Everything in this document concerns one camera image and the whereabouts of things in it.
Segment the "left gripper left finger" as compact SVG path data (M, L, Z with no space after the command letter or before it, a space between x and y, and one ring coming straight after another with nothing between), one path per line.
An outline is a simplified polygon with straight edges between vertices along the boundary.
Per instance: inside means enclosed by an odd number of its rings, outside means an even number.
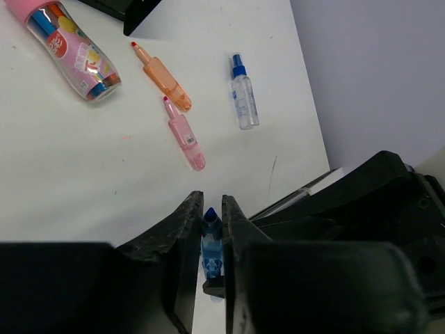
M190 333L204 195L121 246L3 242L2 333Z

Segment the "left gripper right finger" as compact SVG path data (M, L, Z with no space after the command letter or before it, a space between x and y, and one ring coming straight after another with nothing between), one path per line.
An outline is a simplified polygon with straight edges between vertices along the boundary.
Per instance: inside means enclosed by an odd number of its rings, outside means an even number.
M385 242L275 241L222 199L228 333L425 333L410 258Z

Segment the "blue highlighter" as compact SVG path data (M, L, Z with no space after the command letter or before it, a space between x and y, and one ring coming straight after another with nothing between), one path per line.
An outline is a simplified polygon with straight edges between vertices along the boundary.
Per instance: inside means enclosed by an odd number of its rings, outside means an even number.
M223 270L222 221L210 207L201 222L202 267L207 280L220 277Z

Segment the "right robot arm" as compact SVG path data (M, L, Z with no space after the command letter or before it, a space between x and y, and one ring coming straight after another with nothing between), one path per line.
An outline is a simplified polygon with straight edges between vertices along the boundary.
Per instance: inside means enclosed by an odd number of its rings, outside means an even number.
M381 151L339 181L253 223L275 240L378 240L444 236L444 190Z

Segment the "pink highlighter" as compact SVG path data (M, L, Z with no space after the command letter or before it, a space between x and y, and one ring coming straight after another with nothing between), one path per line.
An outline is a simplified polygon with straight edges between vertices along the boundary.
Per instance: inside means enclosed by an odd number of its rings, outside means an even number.
M193 170L202 170L206 166L206 161L186 117L178 112L167 96L163 98L163 103L169 117L169 128L189 165Z

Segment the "clear blue-capped spray bottle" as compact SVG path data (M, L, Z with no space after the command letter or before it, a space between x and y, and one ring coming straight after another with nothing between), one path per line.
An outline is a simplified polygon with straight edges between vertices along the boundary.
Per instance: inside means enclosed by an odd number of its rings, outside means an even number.
M232 55L232 97L239 127L242 130L259 125L259 114L251 80L240 53Z

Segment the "orange highlighter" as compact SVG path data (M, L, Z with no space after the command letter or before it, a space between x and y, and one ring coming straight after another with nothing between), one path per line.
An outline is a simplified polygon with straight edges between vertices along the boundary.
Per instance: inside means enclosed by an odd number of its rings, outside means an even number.
M190 97L165 65L157 57L151 57L136 42L131 42L131 46L135 55L142 62L145 74L154 82L158 89L181 111L189 111L192 107Z

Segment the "pink-capped marker tube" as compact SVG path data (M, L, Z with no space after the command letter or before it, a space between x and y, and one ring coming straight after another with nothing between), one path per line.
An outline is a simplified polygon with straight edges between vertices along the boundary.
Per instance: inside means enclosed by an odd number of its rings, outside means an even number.
M115 66L60 1L11 0L5 5L42 43L67 82L83 99L100 100L121 84Z

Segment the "black slatted pen holder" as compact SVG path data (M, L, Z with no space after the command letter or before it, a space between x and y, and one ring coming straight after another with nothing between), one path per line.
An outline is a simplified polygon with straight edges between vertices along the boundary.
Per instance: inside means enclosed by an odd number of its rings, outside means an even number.
M124 24L123 34L130 36L161 0L80 0L80 2L116 18Z

